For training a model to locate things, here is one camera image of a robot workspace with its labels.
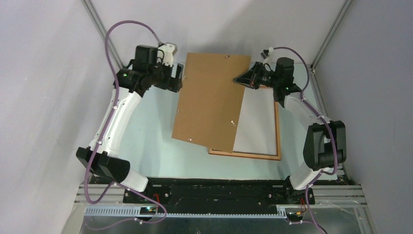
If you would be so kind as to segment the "brown fibreboard backing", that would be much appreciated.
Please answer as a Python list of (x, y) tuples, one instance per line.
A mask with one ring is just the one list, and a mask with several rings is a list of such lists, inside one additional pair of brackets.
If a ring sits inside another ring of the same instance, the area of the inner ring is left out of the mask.
[(247, 55), (188, 53), (172, 138), (232, 152), (244, 96), (233, 79), (250, 62)]

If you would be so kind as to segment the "sunset landscape photo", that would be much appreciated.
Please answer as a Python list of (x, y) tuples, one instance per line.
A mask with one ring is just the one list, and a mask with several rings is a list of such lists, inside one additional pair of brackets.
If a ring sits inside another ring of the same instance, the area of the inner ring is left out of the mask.
[(234, 152), (277, 155), (273, 91), (245, 88)]

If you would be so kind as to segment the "wooden picture frame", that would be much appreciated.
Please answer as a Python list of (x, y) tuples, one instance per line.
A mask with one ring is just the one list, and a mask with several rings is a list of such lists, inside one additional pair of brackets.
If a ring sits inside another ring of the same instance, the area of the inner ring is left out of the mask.
[(270, 156), (270, 155), (261, 155), (261, 154), (249, 154), (249, 153), (240, 153), (240, 152), (224, 152), (217, 149), (210, 148), (208, 153), (211, 155), (219, 155), (219, 156), (232, 156), (232, 157), (242, 157), (242, 158), (253, 158), (253, 159), (264, 159), (264, 160), (281, 160), (281, 131), (280, 131), (280, 121), (279, 121), (279, 104), (274, 101), (275, 107), (275, 122), (276, 122), (276, 134), (277, 134), (277, 155)]

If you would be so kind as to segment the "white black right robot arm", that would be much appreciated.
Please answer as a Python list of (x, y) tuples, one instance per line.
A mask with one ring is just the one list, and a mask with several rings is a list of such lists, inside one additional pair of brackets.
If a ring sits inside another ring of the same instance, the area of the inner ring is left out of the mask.
[(338, 164), (346, 159), (346, 133), (342, 121), (322, 115), (294, 82), (294, 61), (277, 59), (274, 70), (256, 62), (247, 72), (234, 78), (234, 83), (257, 90), (272, 88), (274, 101), (296, 117), (307, 131), (303, 147), (303, 164), (289, 176), (291, 186), (283, 191), (286, 202), (295, 204), (303, 197), (302, 190), (311, 187), (322, 175), (333, 175)]

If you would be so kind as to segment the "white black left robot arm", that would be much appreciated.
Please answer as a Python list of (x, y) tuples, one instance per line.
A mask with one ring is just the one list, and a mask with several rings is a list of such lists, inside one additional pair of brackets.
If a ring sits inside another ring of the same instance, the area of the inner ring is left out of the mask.
[(80, 147), (76, 152), (92, 174), (135, 190), (135, 197), (142, 203), (152, 201), (154, 190), (147, 185), (146, 176), (119, 156), (120, 143), (132, 113), (150, 87), (174, 93), (182, 88), (184, 66), (174, 64), (176, 51), (173, 43), (136, 47), (134, 59), (116, 74), (110, 105), (98, 132), (87, 148)]

